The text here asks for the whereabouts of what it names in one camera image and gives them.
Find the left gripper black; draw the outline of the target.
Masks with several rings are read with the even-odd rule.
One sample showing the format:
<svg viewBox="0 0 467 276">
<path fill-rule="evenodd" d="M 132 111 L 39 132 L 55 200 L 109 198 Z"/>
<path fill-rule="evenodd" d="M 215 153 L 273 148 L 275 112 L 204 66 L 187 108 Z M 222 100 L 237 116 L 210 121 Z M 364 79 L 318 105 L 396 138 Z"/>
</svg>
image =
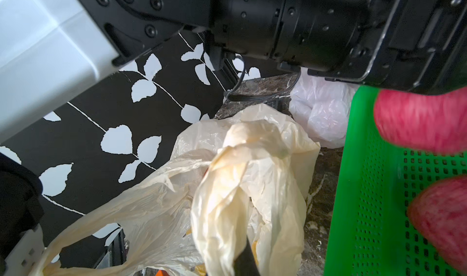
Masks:
<svg viewBox="0 0 467 276">
<path fill-rule="evenodd" d="M 417 94 L 467 84 L 467 0 L 215 0 L 215 41 L 329 81 Z"/>
</svg>

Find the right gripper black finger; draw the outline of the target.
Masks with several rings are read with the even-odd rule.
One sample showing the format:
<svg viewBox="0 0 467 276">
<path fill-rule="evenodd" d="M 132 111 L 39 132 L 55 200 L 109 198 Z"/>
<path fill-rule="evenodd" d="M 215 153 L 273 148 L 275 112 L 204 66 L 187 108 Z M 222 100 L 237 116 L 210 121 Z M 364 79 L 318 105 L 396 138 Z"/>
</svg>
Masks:
<svg viewBox="0 0 467 276">
<path fill-rule="evenodd" d="M 235 276 L 260 276 L 249 240 L 246 247 L 233 263 Z"/>
</svg>

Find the red apple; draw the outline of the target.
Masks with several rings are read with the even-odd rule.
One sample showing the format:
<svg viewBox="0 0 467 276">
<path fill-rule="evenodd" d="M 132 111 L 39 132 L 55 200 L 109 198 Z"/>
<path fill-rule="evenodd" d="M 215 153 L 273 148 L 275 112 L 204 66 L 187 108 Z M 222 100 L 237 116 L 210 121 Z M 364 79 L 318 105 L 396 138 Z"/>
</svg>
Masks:
<svg viewBox="0 0 467 276">
<path fill-rule="evenodd" d="M 407 216 L 449 265 L 467 273 L 466 176 L 430 185 L 409 204 Z"/>
<path fill-rule="evenodd" d="M 467 89 L 439 96 L 382 90 L 373 116 L 381 137 L 394 145 L 440 154 L 467 150 Z"/>
</svg>

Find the yellow banana print plastic bag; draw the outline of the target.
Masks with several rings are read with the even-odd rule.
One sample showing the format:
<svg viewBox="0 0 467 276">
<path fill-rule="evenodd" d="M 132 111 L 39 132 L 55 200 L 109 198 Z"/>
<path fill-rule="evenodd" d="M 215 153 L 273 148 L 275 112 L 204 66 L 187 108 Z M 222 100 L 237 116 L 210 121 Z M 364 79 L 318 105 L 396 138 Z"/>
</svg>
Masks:
<svg viewBox="0 0 467 276">
<path fill-rule="evenodd" d="M 291 117 L 264 104 L 191 125 L 171 159 L 67 227 L 34 264 L 33 276 L 131 276 L 145 268 L 194 276 L 234 275 L 252 247 L 263 276 L 294 276 L 304 251 L 306 196 L 320 145 Z M 106 269 L 62 268 L 61 250 L 108 224 L 129 242 L 126 261 Z"/>
</svg>

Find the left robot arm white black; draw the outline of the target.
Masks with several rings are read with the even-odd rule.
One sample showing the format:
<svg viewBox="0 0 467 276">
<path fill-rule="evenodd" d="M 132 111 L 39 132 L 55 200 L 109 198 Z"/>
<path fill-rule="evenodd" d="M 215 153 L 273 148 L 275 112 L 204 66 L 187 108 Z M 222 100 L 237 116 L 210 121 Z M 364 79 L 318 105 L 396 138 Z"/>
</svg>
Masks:
<svg viewBox="0 0 467 276">
<path fill-rule="evenodd" d="M 467 84 L 467 0 L 1 0 L 6 141 L 182 30 L 329 81 L 439 95 Z"/>
</svg>

